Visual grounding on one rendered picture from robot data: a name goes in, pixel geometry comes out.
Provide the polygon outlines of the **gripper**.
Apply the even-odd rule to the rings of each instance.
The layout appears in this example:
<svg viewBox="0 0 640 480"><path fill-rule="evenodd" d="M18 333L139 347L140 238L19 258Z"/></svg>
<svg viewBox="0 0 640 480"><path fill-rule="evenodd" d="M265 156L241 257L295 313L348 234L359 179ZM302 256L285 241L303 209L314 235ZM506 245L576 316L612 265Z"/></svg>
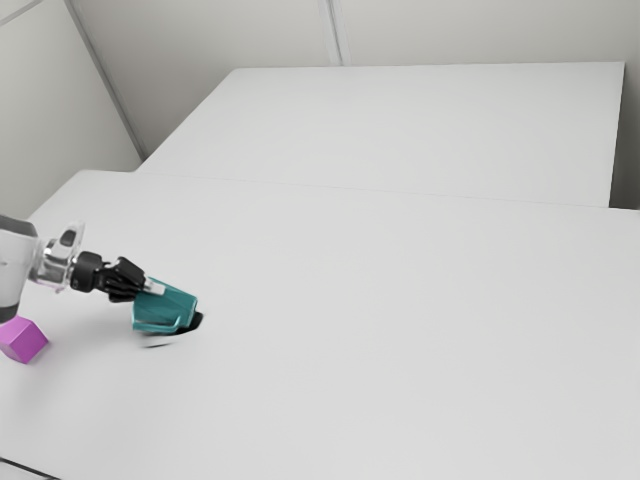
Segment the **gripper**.
<svg viewBox="0 0 640 480"><path fill-rule="evenodd" d="M139 293L163 295L166 287L147 277L136 264L118 257L115 262L105 262L96 253L82 251L76 258L70 277L73 290L89 293L103 291L113 303L135 300Z"/></svg>

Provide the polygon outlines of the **teal faceted mug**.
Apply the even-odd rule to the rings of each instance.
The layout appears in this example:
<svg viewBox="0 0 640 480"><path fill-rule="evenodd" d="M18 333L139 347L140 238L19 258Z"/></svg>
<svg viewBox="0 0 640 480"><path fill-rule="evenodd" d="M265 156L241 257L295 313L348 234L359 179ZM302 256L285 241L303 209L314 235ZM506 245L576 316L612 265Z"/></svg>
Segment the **teal faceted mug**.
<svg viewBox="0 0 640 480"><path fill-rule="evenodd" d="M203 315L198 299L153 277L132 304L132 328L149 335L173 336L196 329Z"/></svg>

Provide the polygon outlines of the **purple block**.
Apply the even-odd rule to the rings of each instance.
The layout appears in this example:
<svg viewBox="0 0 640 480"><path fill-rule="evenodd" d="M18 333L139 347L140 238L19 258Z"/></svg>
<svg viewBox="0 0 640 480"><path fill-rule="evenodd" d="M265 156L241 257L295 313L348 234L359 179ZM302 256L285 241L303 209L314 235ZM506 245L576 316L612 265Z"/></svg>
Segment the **purple block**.
<svg viewBox="0 0 640 480"><path fill-rule="evenodd" d="M30 319L16 316L0 325L0 351L8 358L29 364L49 340Z"/></svg>

